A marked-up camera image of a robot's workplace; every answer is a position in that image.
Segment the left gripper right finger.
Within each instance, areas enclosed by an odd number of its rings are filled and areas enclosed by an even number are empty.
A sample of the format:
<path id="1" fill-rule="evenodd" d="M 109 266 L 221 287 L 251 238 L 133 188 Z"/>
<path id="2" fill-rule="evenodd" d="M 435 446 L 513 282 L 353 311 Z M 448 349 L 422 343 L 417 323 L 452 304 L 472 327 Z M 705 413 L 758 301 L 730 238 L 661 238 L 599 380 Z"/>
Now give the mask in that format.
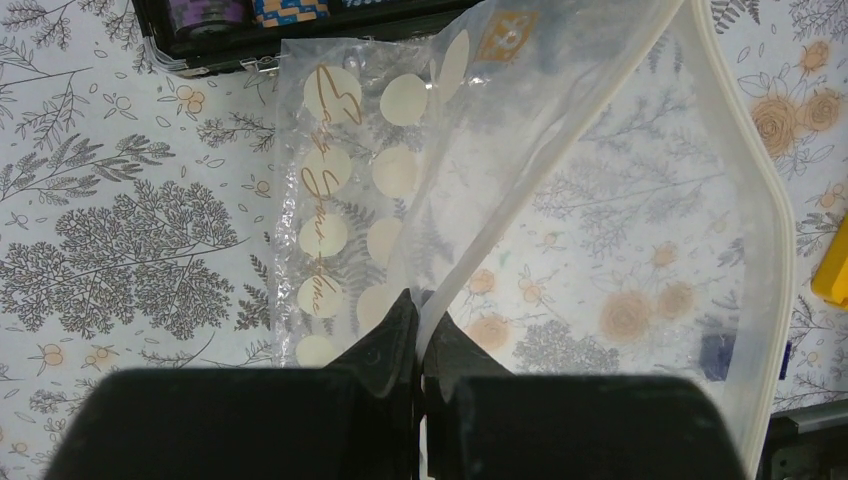
<path id="1" fill-rule="evenodd" d="M 423 360 L 434 479 L 742 479 L 721 415 L 692 382 L 518 375 L 449 316 Z"/>

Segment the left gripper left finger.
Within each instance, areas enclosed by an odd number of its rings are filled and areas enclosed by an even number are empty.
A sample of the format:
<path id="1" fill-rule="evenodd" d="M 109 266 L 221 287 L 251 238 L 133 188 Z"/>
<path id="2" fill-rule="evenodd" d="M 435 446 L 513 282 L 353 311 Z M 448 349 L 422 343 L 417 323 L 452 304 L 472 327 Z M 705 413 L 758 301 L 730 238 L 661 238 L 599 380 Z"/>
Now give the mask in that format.
<path id="1" fill-rule="evenodd" d="M 322 368 L 129 369 L 104 378 L 50 479 L 415 479 L 418 313 L 383 321 Z"/>

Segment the clear dotted zip top bag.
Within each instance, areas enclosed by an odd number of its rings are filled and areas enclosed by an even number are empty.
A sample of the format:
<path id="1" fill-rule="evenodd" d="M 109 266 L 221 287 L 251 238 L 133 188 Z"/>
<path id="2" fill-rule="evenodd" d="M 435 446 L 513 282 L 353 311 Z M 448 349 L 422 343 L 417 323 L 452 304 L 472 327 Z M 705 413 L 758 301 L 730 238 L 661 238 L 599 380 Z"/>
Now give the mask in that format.
<path id="1" fill-rule="evenodd" d="M 270 308 L 322 367 L 408 291 L 529 374 L 684 378 L 753 476 L 776 389 L 700 337 L 786 340 L 788 196 L 705 1 L 483 1 L 407 40 L 285 39 Z"/>

